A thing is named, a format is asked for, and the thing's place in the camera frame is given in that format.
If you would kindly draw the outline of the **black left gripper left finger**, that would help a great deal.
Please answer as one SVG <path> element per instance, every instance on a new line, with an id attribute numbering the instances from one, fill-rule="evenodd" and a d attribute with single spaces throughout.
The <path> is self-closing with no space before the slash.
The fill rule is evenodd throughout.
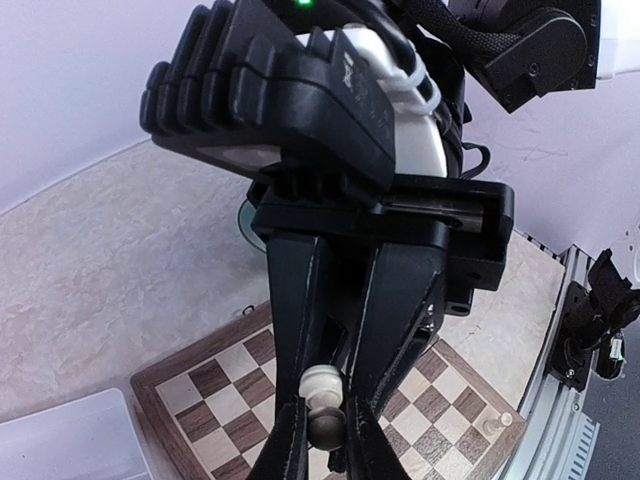
<path id="1" fill-rule="evenodd" d="M 307 407 L 297 397 L 278 412 L 249 480 L 306 480 L 308 465 Z"/>

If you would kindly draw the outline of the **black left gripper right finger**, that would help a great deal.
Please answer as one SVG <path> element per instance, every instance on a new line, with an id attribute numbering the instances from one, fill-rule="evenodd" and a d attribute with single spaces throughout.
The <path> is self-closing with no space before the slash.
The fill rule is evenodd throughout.
<path id="1" fill-rule="evenodd" d="M 346 474 L 354 480 L 410 480 L 369 404 L 346 403 Z"/>

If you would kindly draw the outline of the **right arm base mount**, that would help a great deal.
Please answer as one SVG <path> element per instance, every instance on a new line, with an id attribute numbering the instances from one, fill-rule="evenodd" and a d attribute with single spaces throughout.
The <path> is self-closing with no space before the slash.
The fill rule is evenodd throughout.
<path id="1" fill-rule="evenodd" d="M 551 375 L 578 392 L 587 387 L 596 353 L 603 355 L 596 372 L 609 380 L 616 377 L 623 349 L 613 344 L 639 317 L 639 291 L 620 275 L 612 257 L 610 249 L 600 253 L 587 272 L 587 286 L 569 283 L 548 360 Z"/>

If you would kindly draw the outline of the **white pawn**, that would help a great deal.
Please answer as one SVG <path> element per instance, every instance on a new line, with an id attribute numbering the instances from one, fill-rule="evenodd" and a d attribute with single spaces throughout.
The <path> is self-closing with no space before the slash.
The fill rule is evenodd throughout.
<path id="1" fill-rule="evenodd" d="M 307 437 L 316 449 L 331 452 L 344 444 L 346 416 L 341 409 L 343 384 L 333 365 L 315 365 L 305 370 L 299 383 L 299 396 L 308 409 Z"/>

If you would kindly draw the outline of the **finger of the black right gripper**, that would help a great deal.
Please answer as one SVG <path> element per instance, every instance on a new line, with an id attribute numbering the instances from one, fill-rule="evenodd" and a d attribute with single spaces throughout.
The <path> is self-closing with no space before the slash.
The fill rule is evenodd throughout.
<path id="1" fill-rule="evenodd" d="M 345 413 L 379 415 L 429 335 L 425 311 L 443 298 L 443 249 L 384 243 L 370 256 L 346 371 Z"/>
<path id="2" fill-rule="evenodd" d="M 293 401 L 320 351 L 327 318 L 330 247 L 318 236 L 276 232 L 267 242 L 276 350 L 276 408 Z"/>

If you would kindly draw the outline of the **white pawn corner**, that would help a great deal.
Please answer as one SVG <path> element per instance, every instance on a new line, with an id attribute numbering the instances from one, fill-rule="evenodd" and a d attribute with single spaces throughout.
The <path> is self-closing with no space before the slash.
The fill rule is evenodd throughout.
<path id="1" fill-rule="evenodd" d="M 494 436 L 510 427 L 513 423 L 513 416 L 504 412 L 496 417 L 485 420 L 482 424 L 482 431 L 486 436 Z"/>

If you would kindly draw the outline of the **white plastic divided tray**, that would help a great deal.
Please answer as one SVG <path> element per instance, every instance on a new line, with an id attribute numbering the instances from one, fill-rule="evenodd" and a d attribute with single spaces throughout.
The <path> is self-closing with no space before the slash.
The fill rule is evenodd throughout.
<path id="1" fill-rule="evenodd" d="M 110 388 L 1 424 L 3 479 L 150 479 L 123 392 Z"/>

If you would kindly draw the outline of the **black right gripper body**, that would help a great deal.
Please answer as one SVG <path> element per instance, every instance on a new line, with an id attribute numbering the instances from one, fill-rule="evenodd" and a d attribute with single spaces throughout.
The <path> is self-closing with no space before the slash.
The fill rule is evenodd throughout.
<path id="1" fill-rule="evenodd" d="M 262 240 L 277 231 L 322 236 L 357 275 L 381 243 L 427 245 L 445 239 L 448 315 L 469 315 L 476 290 L 498 289 L 514 224 L 514 191 L 501 183 L 398 175 L 378 213 L 356 206 L 287 201 L 255 181 L 249 203 Z"/>

